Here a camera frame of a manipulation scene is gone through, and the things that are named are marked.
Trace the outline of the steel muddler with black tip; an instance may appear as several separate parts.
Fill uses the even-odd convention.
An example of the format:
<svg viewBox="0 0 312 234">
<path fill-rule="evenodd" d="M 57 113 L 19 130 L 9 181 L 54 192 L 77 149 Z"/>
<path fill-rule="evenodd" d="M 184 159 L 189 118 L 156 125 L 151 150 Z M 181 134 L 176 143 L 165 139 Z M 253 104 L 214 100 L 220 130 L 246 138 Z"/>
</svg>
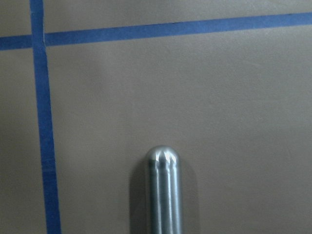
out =
<svg viewBox="0 0 312 234">
<path fill-rule="evenodd" d="M 169 146 L 146 154 L 146 209 L 149 234 L 182 234 L 180 159 Z"/>
</svg>

